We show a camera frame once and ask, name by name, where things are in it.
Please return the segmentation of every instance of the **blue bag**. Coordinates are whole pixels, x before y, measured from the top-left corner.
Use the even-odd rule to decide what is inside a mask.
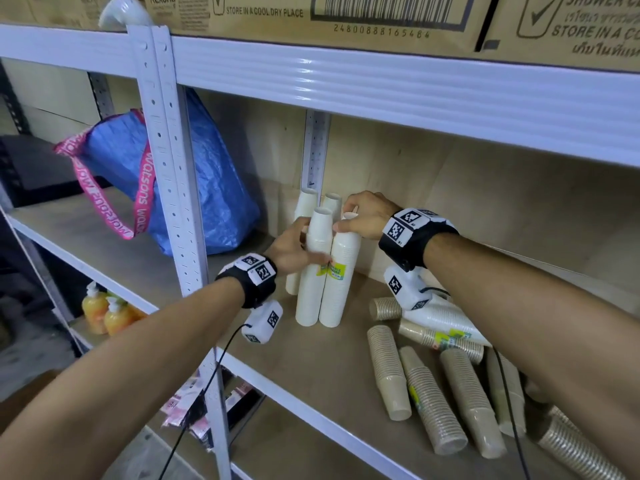
[[[238,177],[215,122],[193,89],[187,89],[186,100],[207,254],[231,251],[252,231],[260,218],[260,210]],[[56,151],[74,160],[76,176],[83,188],[85,185],[79,167],[86,166],[85,172],[88,168],[92,174],[105,177],[137,204],[136,194],[139,193],[139,184],[142,188],[143,181],[140,179],[141,164],[143,156],[149,154],[145,153],[145,147],[148,149],[147,129],[141,121],[140,112],[132,110],[101,121],[85,134],[61,142],[56,146]],[[171,256],[169,235],[155,181],[153,190],[155,198],[150,207],[148,227],[145,227],[162,252]],[[105,217],[105,212],[99,209],[95,199],[93,201],[96,209]],[[130,239],[135,235],[128,228],[126,231],[129,234],[125,235],[108,217],[105,220],[124,238]]]

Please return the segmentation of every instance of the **black wristband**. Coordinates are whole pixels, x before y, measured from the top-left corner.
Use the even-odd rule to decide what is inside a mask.
[[[216,276],[231,277],[240,282],[244,290],[243,308],[257,308],[276,291],[278,268],[268,257],[249,253],[224,266]]]
[[[411,271],[424,266],[427,243],[443,232],[458,233],[451,222],[430,210],[402,209],[388,220],[378,245],[404,271]]]

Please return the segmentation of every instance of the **shelf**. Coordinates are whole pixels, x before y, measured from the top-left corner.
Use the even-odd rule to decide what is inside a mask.
[[[114,187],[105,194],[121,218],[132,217],[126,195]],[[160,252],[151,236],[125,241],[85,195],[14,209],[8,218],[16,230],[146,313],[182,296],[173,259]],[[209,256],[209,275],[242,254],[266,249],[271,241],[254,233],[235,251]]]
[[[108,339],[89,332],[84,318],[70,324],[72,333],[89,349]],[[178,428],[163,428],[164,413],[156,414],[147,428],[167,445],[167,453],[178,439]],[[382,480],[375,470],[311,428],[270,399],[245,424],[231,448],[232,468],[243,480],[281,478],[350,478]],[[191,435],[184,435],[176,455],[205,479],[217,479],[215,456]]]
[[[295,321],[296,298],[281,282],[276,298],[284,316],[265,345],[235,339],[222,364],[272,400],[336,441],[384,475],[399,479],[517,478],[522,475],[515,443],[509,454],[484,460],[473,445],[451,457],[433,453],[418,414],[391,421],[376,387],[366,331],[373,325],[369,300],[387,296],[387,287],[356,274],[342,323],[337,328]],[[244,321],[241,313],[229,330]],[[227,343],[228,335],[218,345]],[[398,346],[416,344],[398,340]],[[436,355],[416,346],[442,384]],[[533,478],[569,479],[571,473],[528,440],[523,444]]]
[[[135,77],[129,37],[124,33],[48,29],[0,23],[0,57],[89,72]]]
[[[640,166],[640,74],[172,37],[177,81]]]

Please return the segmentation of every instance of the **concrete floor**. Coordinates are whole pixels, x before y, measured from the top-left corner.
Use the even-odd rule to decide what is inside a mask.
[[[28,287],[20,275],[0,276],[0,290]],[[50,369],[66,369],[76,358],[65,334],[51,324],[49,310],[24,316],[20,302],[0,298],[0,311],[14,333],[11,346],[0,352],[0,401]],[[103,480],[156,479],[169,455],[168,446],[146,430],[123,450],[103,476]],[[165,480],[200,478],[182,460],[172,459]]]

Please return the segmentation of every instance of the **pink bag strap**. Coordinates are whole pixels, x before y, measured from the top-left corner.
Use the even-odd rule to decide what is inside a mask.
[[[145,118],[142,112],[137,109],[132,110],[140,122],[144,125]],[[136,193],[136,200],[133,204],[133,212],[135,215],[135,225],[133,230],[130,229],[116,214],[116,211],[111,207],[107,197],[100,188],[100,185],[95,181],[89,169],[82,163],[79,156],[82,154],[86,139],[89,137],[92,129],[87,128],[82,133],[69,137],[66,140],[61,141],[55,145],[53,150],[59,155],[65,155],[71,158],[74,165],[74,171],[76,172],[76,178],[80,187],[85,194],[91,199],[93,207],[98,214],[102,217],[104,222],[116,231],[123,239],[133,239],[137,234],[147,230],[149,226],[149,219],[151,217],[151,206],[154,201],[154,184],[156,182],[156,169],[154,168],[154,160],[151,154],[151,148],[149,142],[145,145],[145,149],[142,153],[140,160],[140,171],[138,172],[138,192]]]

